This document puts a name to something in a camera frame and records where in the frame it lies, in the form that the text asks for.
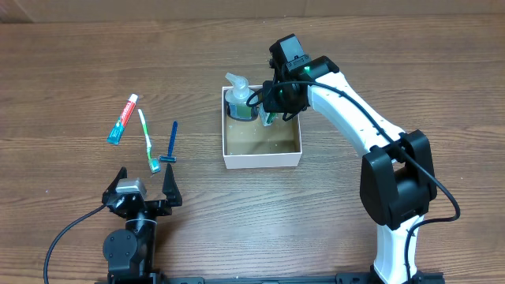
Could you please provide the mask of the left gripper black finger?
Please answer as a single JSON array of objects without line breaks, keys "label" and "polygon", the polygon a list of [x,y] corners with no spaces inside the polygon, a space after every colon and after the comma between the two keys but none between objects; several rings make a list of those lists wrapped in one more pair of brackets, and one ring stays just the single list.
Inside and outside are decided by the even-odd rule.
[{"label": "left gripper black finger", "polygon": [[106,188],[105,194],[116,192],[116,187],[121,179],[127,178],[127,169],[123,166],[119,171],[114,180],[110,183],[110,185]]},{"label": "left gripper black finger", "polygon": [[170,206],[182,205],[181,193],[174,178],[173,167],[170,164],[166,165],[162,192],[169,201]]}]

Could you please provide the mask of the blue disposable razor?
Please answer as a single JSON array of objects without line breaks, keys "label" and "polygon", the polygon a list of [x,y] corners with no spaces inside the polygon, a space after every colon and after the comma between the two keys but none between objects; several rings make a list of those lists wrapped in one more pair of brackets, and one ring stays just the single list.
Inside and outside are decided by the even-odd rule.
[{"label": "blue disposable razor", "polygon": [[172,125],[172,129],[170,132],[170,140],[169,140],[169,145],[167,148],[167,154],[166,155],[160,155],[159,156],[159,161],[164,162],[164,163],[175,163],[177,162],[177,158],[173,156],[173,151],[174,151],[174,143],[175,139],[177,136],[177,131],[178,131],[178,122],[174,121]]}]

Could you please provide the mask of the green soap bar package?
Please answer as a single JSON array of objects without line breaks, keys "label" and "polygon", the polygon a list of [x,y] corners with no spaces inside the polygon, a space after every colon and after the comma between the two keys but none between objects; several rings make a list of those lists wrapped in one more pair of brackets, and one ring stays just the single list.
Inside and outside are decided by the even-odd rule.
[{"label": "green soap bar package", "polygon": [[276,113],[268,113],[263,110],[259,111],[259,116],[264,127],[272,125],[273,121],[277,118]]}]

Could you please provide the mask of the clear soap pump bottle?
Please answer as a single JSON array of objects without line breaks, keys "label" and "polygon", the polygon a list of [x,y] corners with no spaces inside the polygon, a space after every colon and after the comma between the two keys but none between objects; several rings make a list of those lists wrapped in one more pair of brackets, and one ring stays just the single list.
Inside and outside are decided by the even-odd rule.
[{"label": "clear soap pump bottle", "polygon": [[254,93],[249,88],[245,77],[227,73],[225,78],[232,84],[232,88],[225,93],[229,116],[238,121],[254,121],[257,119],[257,110],[247,106],[248,98]]}]

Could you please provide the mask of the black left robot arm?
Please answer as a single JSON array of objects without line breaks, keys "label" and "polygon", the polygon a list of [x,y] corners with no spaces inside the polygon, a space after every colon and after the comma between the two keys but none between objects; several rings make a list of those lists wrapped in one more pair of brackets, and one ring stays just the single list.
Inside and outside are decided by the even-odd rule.
[{"label": "black left robot arm", "polygon": [[102,203],[125,220],[125,227],[110,233],[103,242],[108,262],[109,283],[166,283],[167,277],[154,268],[157,218],[172,214],[182,205],[173,167],[166,166],[161,200],[147,200],[147,190],[139,178],[127,178],[122,167],[103,193]]}]

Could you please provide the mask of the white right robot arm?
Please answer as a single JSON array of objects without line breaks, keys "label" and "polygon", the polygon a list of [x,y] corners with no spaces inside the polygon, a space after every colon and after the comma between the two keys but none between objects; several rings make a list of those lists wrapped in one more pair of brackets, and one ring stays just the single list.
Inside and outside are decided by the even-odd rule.
[{"label": "white right robot arm", "polygon": [[442,283],[442,274],[415,265],[418,230],[436,198],[427,137],[419,130],[405,133],[375,112],[334,62],[310,58],[296,35],[279,39],[269,51],[275,77],[264,82],[264,109],[290,120],[311,107],[361,157],[360,198],[377,225],[377,254],[369,273],[340,274],[337,282]]}]

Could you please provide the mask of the green white toothbrush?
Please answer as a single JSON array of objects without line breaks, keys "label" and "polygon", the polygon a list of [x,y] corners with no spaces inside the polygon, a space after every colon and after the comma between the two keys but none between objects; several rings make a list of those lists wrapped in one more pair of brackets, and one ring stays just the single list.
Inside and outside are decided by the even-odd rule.
[{"label": "green white toothbrush", "polygon": [[159,161],[152,157],[152,142],[151,142],[149,134],[148,134],[148,126],[147,126],[147,122],[145,120],[144,112],[142,111],[142,109],[138,109],[137,111],[138,111],[138,114],[140,117],[140,122],[142,125],[144,138],[145,138],[145,142],[146,142],[146,154],[147,154],[147,158],[148,158],[148,165],[149,165],[150,171],[153,174],[156,174],[161,170],[161,167],[159,165]]}]

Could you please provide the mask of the red white toothpaste tube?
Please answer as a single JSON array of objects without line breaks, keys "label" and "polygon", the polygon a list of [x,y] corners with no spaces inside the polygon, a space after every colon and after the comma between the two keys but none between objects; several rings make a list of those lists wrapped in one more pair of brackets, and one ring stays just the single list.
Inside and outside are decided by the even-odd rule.
[{"label": "red white toothpaste tube", "polygon": [[107,137],[107,143],[113,145],[119,145],[120,139],[122,138],[122,134],[124,133],[125,127],[131,117],[132,112],[134,111],[137,105],[138,95],[132,94],[125,107],[123,108],[118,120],[114,124],[114,127],[110,131],[109,136]]}]

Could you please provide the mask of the white cardboard box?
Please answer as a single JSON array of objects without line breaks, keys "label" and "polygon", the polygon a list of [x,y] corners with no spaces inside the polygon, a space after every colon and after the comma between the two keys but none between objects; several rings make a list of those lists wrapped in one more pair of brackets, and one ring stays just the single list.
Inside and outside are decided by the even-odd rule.
[{"label": "white cardboard box", "polygon": [[222,151],[227,169],[295,167],[303,153],[298,118],[276,118],[264,126],[260,118],[238,121],[227,115],[222,100]]}]

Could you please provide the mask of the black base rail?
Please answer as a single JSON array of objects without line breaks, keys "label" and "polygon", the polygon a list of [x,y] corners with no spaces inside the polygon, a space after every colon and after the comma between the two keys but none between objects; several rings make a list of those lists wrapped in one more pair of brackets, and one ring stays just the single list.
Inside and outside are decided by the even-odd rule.
[{"label": "black base rail", "polygon": [[371,284],[382,283],[375,272],[348,272],[329,276],[270,277],[270,278],[166,278],[166,284]]}]

